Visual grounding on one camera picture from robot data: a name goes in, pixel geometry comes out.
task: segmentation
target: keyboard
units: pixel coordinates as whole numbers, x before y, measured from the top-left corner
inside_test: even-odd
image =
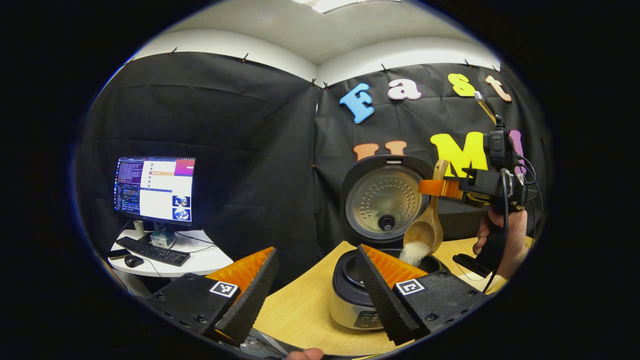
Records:
[[[141,243],[140,241],[133,240],[127,236],[117,239],[116,244],[149,259],[174,266],[182,266],[182,264],[184,264],[184,262],[191,256],[188,252],[163,249],[148,243]]]

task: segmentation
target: ceiling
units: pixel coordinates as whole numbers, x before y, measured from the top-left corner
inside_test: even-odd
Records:
[[[271,42],[316,65],[360,47],[398,38],[444,37],[479,44],[410,2],[371,1],[322,14],[293,0],[225,0],[163,33],[232,31]]]

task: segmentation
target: black backdrop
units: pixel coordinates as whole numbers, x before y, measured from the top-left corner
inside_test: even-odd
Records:
[[[462,149],[467,133],[495,130],[495,125],[473,97],[460,97],[454,92],[447,79],[451,73],[465,75],[469,83],[486,96],[495,110],[502,115],[507,127],[519,130],[522,134],[524,156],[536,169],[538,185],[543,196],[547,193],[546,154],[550,138],[543,126],[543,119],[537,104],[532,102],[533,99],[523,100],[519,89],[516,89],[501,72],[450,63],[411,65],[393,68],[388,72],[372,72],[329,86],[320,96],[316,115],[315,174],[318,188],[317,236],[323,249],[330,250],[345,240],[339,227],[338,199],[342,180],[356,163],[354,146],[376,143],[380,148],[376,154],[390,154],[385,144],[393,140],[402,140],[407,143],[405,155],[415,156],[433,166],[438,161],[438,151],[431,143],[431,136],[440,133],[450,134]],[[505,92],[512,97],[511,102],[502,100],[493,87],[485,82],[484,79],[488,75],[502,83]],[[387,95],[388,84],[395,79],[413,80],[422,97],[417,100],[391,99]],[[374,112],[361,123],[355,124],[351,111],[339,101],[360,83],[370,86],[366,92],[372,97],[372,103],[368,106],[372,106]],[[536,116],[532,115],[528,103],[534,106]],[[536,221],[539,222],[542,215],[539,202],[536,201],[527,207],[530,235],[534,221],[531,206],[536,206]],[[453,240],[474,237],[484,210],[442,199],[438,205],[438,212],[445,240]],[[536,232],[539,230],[540,224],[536,227]]]
[[[275,288],[287,284],[319,256],[311,205],[317,95],[292,74],[216,54],[129,62],[98,96],[77,151],[90,238],[104,255],[126,222],[111,198],[118,157],[192,156],[194,228],[233,260],[278,247],[287,261]]]
[[[282,70],[229,56],[157,54],[126,64],[88,114],[76,161],[79,207],[88,234],[104,255],[126,221],[111,200],[118,157],[195,157],[194,227],[233,260],[278,247],[287,259],[274,285],[279,289],[346,240],[338,201],[342,180],[356,163],[354,146],[377,143],[377,154],[388,154],[386,142],[404,140],[406,155],[434,165],[438,152],[432,135],[450,134],[463,148],[468,132],[495,129],[473,97],[454,92],[450,73],[469,78],[508,128],[521,132],[524,154],[536,167],[544,194],[541,119],[531,115],[518,90],[496,70],[412,65],[347,79],[325,90]],[[511,103],[484,81],[487,75],[502,83]],[[416,82],[420,99],[388,97],[389,82],[403,78]],[[375,111],[355,124],[339,100],[359,83],[370,85],[367,93]],[[534,206],[538,221],[540,205]],[[475,236],[483,210],[445,199],[438,210],[445,240]],[[529,230],[533,221],[530,215]]]

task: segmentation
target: cup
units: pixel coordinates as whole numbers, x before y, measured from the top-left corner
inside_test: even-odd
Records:
[[[136,233],[139,236],[145,235],[145,226],[142,223],[142,220],[133,220],[133,226],[136,227]]]

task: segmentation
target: white desk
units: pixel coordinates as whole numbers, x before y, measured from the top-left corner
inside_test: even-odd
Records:
[[[194,238],[208,241],[211,243],[211,245],[213,245],[213,242],[211,241],[211,239],[207,237],[204,231],[192,230],[192,231],[181,231],[180,233],[188,236],[192,236]],[[122,238],[124,236],[128,236],[136,240],[141,238],[141,236],[137,235],[135,230],[125,230],[122,232],[122,234],[120,234],[118,238]],[[204,249],[211,245],[207,245],[202,241],[189,239],[180,234],[176,234],[175,245],[172,247],[172,250],[193,252],[200,249]],[[113,243],[111,250],[118,250],[118,249],[122,249],[122,247],[116,243]],[[224,252],[222,252],[222,250],[220,250],[217,246],[191,254],[189,259],[187,259],[187,261],[185,261],[184,264],[182,264],[182,266],[173,266],[173,265],[161,263],[159,261],[146,258],[145,256],[142,256],[135,252],[131,252],[131,254],[144,259],[145,262],[134,268],[128,267],[124,263],[124,258],[116,259],[116,260],[109,259],[109,263],[111,264],[111,266],[113,266],[113,268],[116,268],[123,272],[128,272],[130,274],[136,274],[136,275],[154,276],[154,277],[158,277],[158,274],[160,277],[180,277],[188,272],[191,272],[197,275],[209,275],[212,272],[233,263],[233,261]]]

